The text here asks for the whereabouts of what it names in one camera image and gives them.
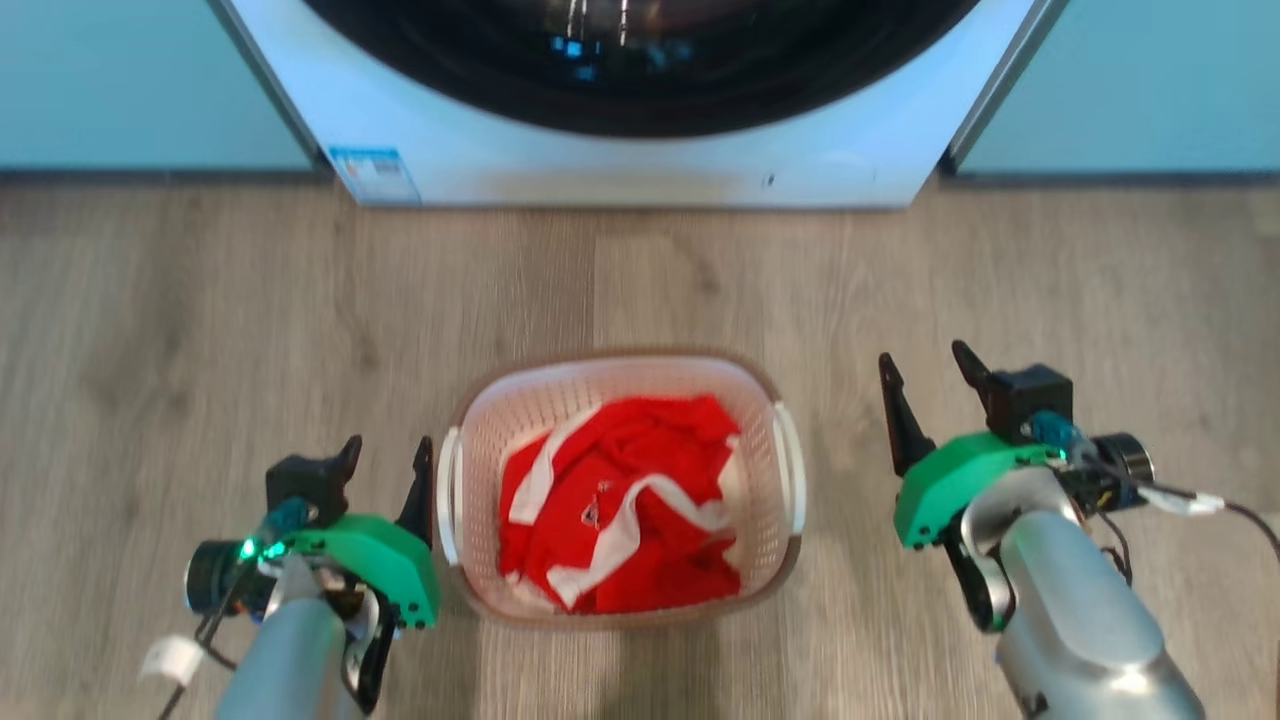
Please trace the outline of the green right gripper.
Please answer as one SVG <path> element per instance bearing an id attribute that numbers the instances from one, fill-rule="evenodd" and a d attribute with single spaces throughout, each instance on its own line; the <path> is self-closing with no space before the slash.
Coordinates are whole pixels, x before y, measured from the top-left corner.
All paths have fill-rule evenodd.
<path id="1" fill-rule="evenodd" d="M 954 340 L 951 351 L 963 379 L 975 391 L 984 414 L 989 414 L 991 370 L 963 340 Z M 937 447 L 910 407 L 904 378 L 891 354 L 879 355 L 878 373 L 893 471 L 902 478 L 893 529 L 905 548 L 937 543 L 957 512 L 1005 474 L 1065 459 L 1060 448 L 1010 445 L 989 432 L 959 436 Z"/>

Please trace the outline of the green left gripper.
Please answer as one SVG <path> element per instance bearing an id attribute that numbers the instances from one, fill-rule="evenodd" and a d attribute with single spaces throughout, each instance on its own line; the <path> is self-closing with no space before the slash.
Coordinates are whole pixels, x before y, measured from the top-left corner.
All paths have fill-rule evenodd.
<path id="1" fill-rule="evenodd" d="M 346 500 L 346 487 L 358 466 L 362 436 L 351 436 L 333 457 L 333 489 Z M 330 559 L 399 611 L 404 625 L 434 628 L 442 588 L 433 566 L 433 439 L 424 436 L 411 462 L 413 482 L 396 524 L 371 514 L 347 514 L 326 528 L 308 528 L 289 537 L 292 550 Z"/>

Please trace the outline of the beige perforated plastic laundry basket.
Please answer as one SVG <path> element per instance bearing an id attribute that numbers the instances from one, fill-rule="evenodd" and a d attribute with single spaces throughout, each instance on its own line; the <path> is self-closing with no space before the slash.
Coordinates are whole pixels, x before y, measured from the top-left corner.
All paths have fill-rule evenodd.
<path id="1" fill-rule="evenodd" d="M 742 592 L 657 612 L 575 616 L 521 600 L 497 571 L 506 456 L 594 404 L 630 395 L 713 395 L 742 432 L 731 518 Z M 768 374 L 722 348 L 632 346 L 577 351 L 481 378 L 439 443 L 436 547 L 451 587 L 490 623 L 539 632 L 632 632 L 710 623 L 776 594 L 791 577 L 806 523 L 806 471 L 794 419 Z"/>

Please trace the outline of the red garment with white trim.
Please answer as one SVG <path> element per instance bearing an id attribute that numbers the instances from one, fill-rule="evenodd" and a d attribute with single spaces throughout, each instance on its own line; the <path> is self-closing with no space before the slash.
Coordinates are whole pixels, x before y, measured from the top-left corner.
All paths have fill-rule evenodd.
<path id="1" fill-rule="evenodd" d="M 628 396 L 526 434 L 502 462 L 498 573 L 522 601 L 570 615 L 736 596 L 724 486 L 739 438 L 710 395 Z"/>

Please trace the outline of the blue white energy label sticker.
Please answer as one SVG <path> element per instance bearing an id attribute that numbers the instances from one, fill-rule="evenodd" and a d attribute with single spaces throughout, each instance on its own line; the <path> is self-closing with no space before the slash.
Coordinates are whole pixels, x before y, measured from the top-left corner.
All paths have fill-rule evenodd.
<path id="1" fill-rule="evenodd" d="M 360 205 L 419 206 L 421 193 L 394 147 L 330 146 L 326 158 Z"/>

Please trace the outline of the light blue cabinet panel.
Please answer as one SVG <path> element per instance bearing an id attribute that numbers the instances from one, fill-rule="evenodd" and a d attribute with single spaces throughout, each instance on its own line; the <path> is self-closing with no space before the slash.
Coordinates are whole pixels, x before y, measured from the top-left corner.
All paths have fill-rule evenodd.
<path id="1" fill-rule="evenodd" d="M 221 0 L 0 0 L 0 172 L 315 165 Z"/>
<path id="2" fill-rule="evenodd" d="M 1034 0 L 943 169 L 992 184 L 1280 178 L 1280 0 Z"/>

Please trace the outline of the white front-load washing machine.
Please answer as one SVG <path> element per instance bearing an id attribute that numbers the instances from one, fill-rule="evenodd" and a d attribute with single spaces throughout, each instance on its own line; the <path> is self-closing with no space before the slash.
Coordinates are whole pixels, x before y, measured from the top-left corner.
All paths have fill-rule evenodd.
<path id="1" fill-rule="evenodd" d="M 332 169 L 330 146 L 399 151 L 422 199 L 404 208 L 861 210 L 913 202 L 1033 1 L 979 0 L 920 56 L 823 108 L 686 138 L 600 137 L 512 120 L 408 79 L 303 0 L 221 5 Z"/>

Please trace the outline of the dark glass washer door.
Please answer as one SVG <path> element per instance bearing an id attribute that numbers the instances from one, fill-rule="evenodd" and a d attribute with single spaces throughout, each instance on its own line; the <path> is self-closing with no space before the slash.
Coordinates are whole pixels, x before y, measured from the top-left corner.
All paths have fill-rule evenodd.
<path id="1" fill-rule="evenodd" d="M 920 56 L 979 0 L 303 0 L 408 79 L 577 135 L 765 126 Z"/>

